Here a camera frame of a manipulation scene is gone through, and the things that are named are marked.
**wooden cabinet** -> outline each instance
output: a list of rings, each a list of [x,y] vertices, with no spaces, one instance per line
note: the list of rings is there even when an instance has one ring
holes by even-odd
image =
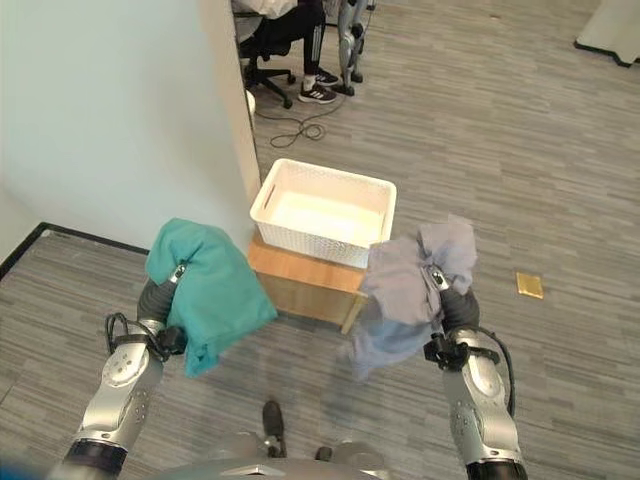
[[[256,232],[249,265],[278,310],[335,323],[347,333],[366,302],[364,270],[265,244]]]

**sneaker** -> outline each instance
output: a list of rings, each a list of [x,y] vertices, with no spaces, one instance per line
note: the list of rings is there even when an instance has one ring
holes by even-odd
[[[333,87],[334,85],[338,84],[340,79],[335,75],[333,75],[332,73],[329,73],[326,70],[318,67],[318,74],[316,75],[316,81],[323,87]]]
[[[331,103],[334,102],[338,94],[331,90],[324,88],[318,82],[313,84],[311,90],[305,90],[304,84],[300,86],[300,93],[298,99],[304,103]]]

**small yellow object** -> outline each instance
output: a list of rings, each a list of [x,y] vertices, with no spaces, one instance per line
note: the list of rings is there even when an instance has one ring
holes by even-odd
[[[540,277],[516,272],[516,284],[518,285],[518,293],[520,295],[528,295],[529,297],[539,298],[540,300],[544,298],[542,279]]]

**teal cloth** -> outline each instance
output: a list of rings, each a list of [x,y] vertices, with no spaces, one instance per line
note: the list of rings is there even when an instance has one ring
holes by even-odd
[[[195,377],[218,355],[276,317],[276,310],[246,258],[221,229],[174,218],[147,257],[147,273],[164,282],[180,263],[180,279],[167,324],[185,329],[185,373]]]

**plastic basket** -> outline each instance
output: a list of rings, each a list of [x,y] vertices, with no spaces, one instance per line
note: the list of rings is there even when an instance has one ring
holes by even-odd
[[[281,158],[251,218],[269,245],[366,268],[369,245],[389,240],[395,204],[391,182]]]

